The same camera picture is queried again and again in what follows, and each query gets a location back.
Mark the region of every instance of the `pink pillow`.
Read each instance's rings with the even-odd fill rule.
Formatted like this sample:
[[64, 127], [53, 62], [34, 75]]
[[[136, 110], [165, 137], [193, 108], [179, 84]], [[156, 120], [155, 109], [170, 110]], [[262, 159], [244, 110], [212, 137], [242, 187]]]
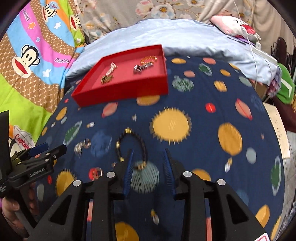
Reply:
[[223, 33], [230, 36], [240, 35], [251, 42], [261, 40], [256, 31], [244, 21], [232, 16], [212, 16], [211, 22]]

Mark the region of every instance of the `navy blue bedsheet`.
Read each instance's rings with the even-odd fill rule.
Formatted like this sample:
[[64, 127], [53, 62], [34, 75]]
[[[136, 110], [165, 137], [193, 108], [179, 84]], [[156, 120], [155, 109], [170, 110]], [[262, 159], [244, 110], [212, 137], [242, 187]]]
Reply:
[[[92, 181], [100, 174], [98, 167], [104, 173], [112, 170], [118, 162], [116, 140], [130, 127], [148, 150], [149, 169], [143, 181], [147, 185], [139, 187], [134, 180], [128, 200], [115, 203], [117, 223], [129, 224], [128, 230], [135, 230], [141, 241], [180, 240], [184, 203], [173, 201], [165, 185], [162, 153], [168, 148], [173, 158], [201, 178], [225, 179], [254, 214], [261, 209], [258, 218], [271, 235], [283, 207], [284, 171], [278, 140], [260, 98], [242, 72], [226, 62], [184, 56], [168, 57], [166, 65], [169, 94], [159, 99], [127, 99], [80, 109], [71, 97], [76, 85], [70, 88], [37, 142], [47, 142], [50, 148], [66, 143], [68, 148], [57, 160], [54, 174], [36, 185], [41, 214], [72, 180]], [[91, 141], [90, 147], [76, 155], [75, 145], [85, 139]], [[133, 138], [122, 142], [124, 155], [129, 148], [135, 151], [134, 160], [141, 161], [140, 146]], [[150, 193], [139, 193], [143, 189]], [[129, 233], [126, 240], [137, 240]]]

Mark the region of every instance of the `red tray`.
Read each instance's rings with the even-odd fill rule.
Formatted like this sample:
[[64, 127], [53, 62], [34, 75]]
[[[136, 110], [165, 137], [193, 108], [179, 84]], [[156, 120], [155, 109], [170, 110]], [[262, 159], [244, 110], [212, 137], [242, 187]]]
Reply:
[[[145, 56], [156, 56], [157, 61], [140, 74], [134, 73], [134, 66]], [[101, 78], [111, 63], [117, 68], [113, 79], [106, 84]], [[168, 94], [165, 57], [161, 45], [152, 45], [119, 52], [101, 60], [86, 74], [72, 97], [80, 107], [141, 96]]]

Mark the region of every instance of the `yellow sun print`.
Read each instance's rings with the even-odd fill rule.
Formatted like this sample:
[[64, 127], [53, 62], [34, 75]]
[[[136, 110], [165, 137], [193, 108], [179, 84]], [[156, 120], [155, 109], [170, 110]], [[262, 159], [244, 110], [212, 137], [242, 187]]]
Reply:
[[184, 111], [173, 107], [165, 108], [155, 114], [150, 123], [150, 132], [160, 142], [164, 140], [170, 145], [171, 142], [179, 143], [190, 136], [191, 125], [191, 119]]
[[69, 170], [62, 170], [56, 179], [56, 191], [57, 195], [61, 196], [67, 187], [75, 180], [74, 174]]

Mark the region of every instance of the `silver screw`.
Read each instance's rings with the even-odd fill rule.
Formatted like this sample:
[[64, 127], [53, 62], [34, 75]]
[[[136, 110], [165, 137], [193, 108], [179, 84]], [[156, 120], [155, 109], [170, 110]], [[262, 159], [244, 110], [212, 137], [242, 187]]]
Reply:
[[184, 171], [183, 172], [183, 176], [185, 176], [185, 177], [191, 177], [192, 176], [192, 173], [189, 172], [189, 171]]
[[115, 177], [115, 172], [108, 172], [108, 173], [106, 174], [106, 176], [107, 176], [108, 178], [113, 178], [113, 177]]
[[217, 181], [217, 183], [218, 183], [220, 186], [224, 186], [224, 185], [226, 184], [225, 180], [223, 180], [223, 179], [219, 179], [219, 180]]
[[81, 185], [81, 181], [80, 180], [75, 180], [74, 182], [73, 182], [73, 186], [74, 187], [79, 187]]

